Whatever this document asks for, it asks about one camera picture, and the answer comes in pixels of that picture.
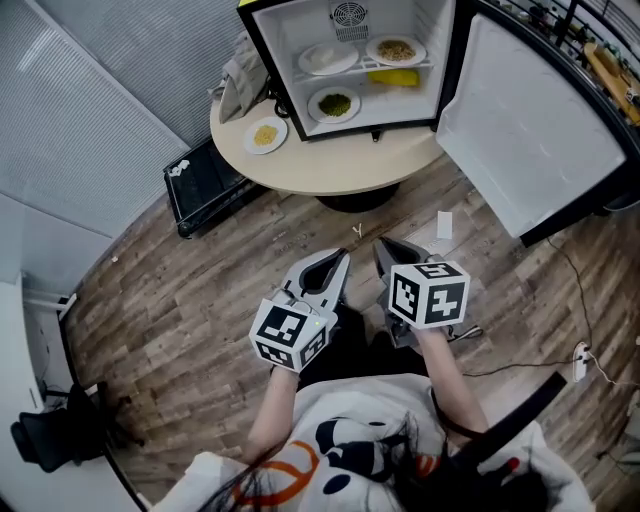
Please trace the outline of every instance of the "table leg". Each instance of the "table leg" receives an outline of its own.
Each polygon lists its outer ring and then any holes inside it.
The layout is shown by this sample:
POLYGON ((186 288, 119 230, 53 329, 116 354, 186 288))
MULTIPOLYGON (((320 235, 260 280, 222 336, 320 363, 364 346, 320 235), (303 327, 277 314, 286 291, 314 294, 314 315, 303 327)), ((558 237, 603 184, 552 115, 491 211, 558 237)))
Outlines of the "table leg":
POLYGON ((399 183, 388 187, 361 192, 359 194, 347 194, 343 196, 316 196, 327 208, 345 213, 361 213, 373 210, 386 203, 396 193, 399 183))

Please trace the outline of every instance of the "white plate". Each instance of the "white plate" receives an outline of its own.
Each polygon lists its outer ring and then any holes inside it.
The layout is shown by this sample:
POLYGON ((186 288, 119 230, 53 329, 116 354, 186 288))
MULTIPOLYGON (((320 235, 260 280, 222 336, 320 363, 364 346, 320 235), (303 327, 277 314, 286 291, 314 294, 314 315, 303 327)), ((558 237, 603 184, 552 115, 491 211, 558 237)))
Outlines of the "white plate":
POLYGON ((244 149, 246 149, 253 155, 264 155, 265 153, 271 153, 272 151, 278 149, 284 142, 284 139, 287 138, 288 129, 289 127, 287 126, 287 123, 285 123, 284 120, 280 119, 279 117, 263 117, 262 119, 260 119, 260 121, 256 121, 255 123, 253 123, 247 129, 247 131, 244 132, 244 149), (276 138, 273 139, 273 142, 271 144, 267 144, 266 146, 258 146, 253 141, 253 138, 255 137, 258 128, 265 125, 273 126, 276 130, 278 130, 278 133, 276 134, 276 138))
POLYGON ((360 96, 358 96, 355 91, 347 89, 346 87, 326 87, 325 89, 320 89, 313 96, 311 96, 311 99, 309 100, 309 103, 307 105, 307 110, 309 111, 309 115, 319 123, 344 123, 345 121, 348 121, 353 116, 355 116, 358 113, 358 110, 360 110, 360 96), (347 110, 339 117, 328 116, 327 114, 325 114, 322 110, 320 110, 318 104, 329 94, 343 94, 344 96, 348 97, 351 100, 351 106, 349 107, 349 110, 347 110))
POLYGON ((302 71, 310 75, 335 75, 336 73, 342 73, 349 69, 358 62, 359 58, 360 54, 355 46, 350 43, 334 41, 331 43, 320 43, 306 49, 298 58, 298 66, 300 66, 302 71), (316 51, 333 52, 333 56, 326 64, 314 66, 314 63, 311 62, 310 59, 316 51))
POLYGON ((373 60, 375 60, 376 62, 379 62, 380 64, 384 64, 385 66, 391 66, 394 68, 406 68, 409 66, 415 66, 416 64, 419 64, 420 62, 422 62, 427 56, 427 50, 425 49, 425 47, 422 46, 413 37, 393 36, 393 35, 380 36, 380 37, 371 39, 367 43, 366 52, 367 52, 367 55, 371 57, 373 60), (411 46, 411 48, 413 48, 413 51, 416 52, 416 54, 411 59, 407 59, 407 60, 385 59, 384 57, 380 56, 380 54, 378 54, 378 45, 382 41, 388 41, 388 40, 403 41, 407 43, 409 46, 411 46))

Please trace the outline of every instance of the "white shirt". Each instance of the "white shirt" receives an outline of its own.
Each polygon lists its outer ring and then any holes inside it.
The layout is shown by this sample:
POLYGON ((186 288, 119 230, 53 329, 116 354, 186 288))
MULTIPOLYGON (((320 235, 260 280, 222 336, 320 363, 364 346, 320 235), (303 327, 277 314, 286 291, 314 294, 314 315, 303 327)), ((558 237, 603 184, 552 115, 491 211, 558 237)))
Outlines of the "white shirt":
MULTIPOLYGON (((390 475, 379 441, 407 420, 417 427, 417 464, 420 476, 426 477, 437 467, 444 443, 428 378, 386 375, 306 387, 296 395, 290 438, 257 473, 260 500, 277 510, 399 510, 384 485, 390 475)), ((528 471, 530 464, 553 489, 554 512, 595 510, 578 475, 545 444, 538 423, 531 423, 478 470, 500 468, 514 457, 521 462, 514 474, 528 471)), ((196 512, 245 468, 201 453, 153 511, 196 512)))

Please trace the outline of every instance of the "fridge fan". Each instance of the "fridge fan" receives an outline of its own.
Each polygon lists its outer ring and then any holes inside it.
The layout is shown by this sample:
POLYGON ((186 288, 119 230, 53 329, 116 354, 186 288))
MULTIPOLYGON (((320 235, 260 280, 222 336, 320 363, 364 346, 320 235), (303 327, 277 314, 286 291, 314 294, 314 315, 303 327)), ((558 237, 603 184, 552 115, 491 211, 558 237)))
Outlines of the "fridge fan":
POLYGON ((330 8, 338 41, 358 41, 369 37, 368 11, 364 2, 332 2, 330 8))

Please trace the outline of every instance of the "white paper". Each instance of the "white paper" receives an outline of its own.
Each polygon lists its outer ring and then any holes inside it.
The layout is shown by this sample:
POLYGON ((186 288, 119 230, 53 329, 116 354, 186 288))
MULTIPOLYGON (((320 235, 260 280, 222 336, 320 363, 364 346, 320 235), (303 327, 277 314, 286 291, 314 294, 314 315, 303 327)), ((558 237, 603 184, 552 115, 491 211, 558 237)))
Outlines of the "white paper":
POLYGON ((438 238, 453 238, 453 214, 438 212, 438 238))

